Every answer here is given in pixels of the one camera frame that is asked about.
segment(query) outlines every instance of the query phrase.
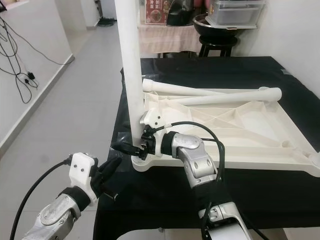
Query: white plastic box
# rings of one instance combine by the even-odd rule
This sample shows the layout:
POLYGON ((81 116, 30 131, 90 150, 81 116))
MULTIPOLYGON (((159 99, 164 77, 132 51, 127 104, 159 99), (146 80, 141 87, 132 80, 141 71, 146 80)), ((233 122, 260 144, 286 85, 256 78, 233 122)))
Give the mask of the white plastic box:
POLYGON ((211 0, 206 20, 215 28, 254 29, 265 0, 211 0))

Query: black bowl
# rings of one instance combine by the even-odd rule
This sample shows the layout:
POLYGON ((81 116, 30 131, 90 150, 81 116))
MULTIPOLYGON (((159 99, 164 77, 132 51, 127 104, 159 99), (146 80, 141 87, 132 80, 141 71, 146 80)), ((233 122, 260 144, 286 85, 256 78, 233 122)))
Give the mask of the black bowl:
POLYGON ((200 14, 195 16, 192 20, 195 30, 205 37, 233 37, 239 30, 238 29, 228 29, 228 28, 214 28, 206 20, 208 14, 200 14))

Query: black tablecloth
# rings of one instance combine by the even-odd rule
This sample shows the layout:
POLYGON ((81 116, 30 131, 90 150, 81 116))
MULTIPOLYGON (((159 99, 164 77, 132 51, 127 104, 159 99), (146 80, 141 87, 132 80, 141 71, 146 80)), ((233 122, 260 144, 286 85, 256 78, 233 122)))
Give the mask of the black tablecloth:
MULTIPOLYGON (((194 88, 279 87, 279 101, 311 145, 320 151, 320 100, 271 57, 142 59, 142 74, 158 82, 194 88)), ((130 139, 123 85, 112 141, 130 139)), ((119 193, 99 199, 95 240, 115 240, 131 230, 199 228, 185 172, 180 167, 133 170, 123 157, 107 186, 119 193)), ((226 169, 226 186, 238 208, 260 229, 320 226, 320 178, 303 171, 226 169)))

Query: gray tile floor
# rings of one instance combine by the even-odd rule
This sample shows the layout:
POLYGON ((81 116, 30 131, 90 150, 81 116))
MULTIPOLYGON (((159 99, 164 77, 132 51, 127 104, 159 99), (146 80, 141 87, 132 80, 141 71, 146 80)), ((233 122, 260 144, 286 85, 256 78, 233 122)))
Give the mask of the gray tile floor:
MULTIPOLYGON (((30 186, 70 153, 108 156, 121 94, 122 68, 117 26, 97 28, 0 161, 0 240, 10 236, 16 210, 30 186)), ((38 212, 70 185, 68 167, 50 174, 27 202, 16 232, 23 237, 38 212)), ((88 207, 67 240, 91 240, 96 206, 88 207)), ((282 229, 266 232, 285 239, 282 229)), ((200 240, 198 229, 126 233, 120 240, 200 240)))

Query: pink tablecloth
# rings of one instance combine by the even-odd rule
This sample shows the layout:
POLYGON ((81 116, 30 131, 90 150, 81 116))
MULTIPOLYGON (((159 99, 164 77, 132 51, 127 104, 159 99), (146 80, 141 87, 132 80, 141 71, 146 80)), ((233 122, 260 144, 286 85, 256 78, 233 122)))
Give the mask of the pink tablecloth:
POLYGON ((140 52, 144 54, 200 52, 201 43, 195 27, 148 25, 139 26, 140 52))

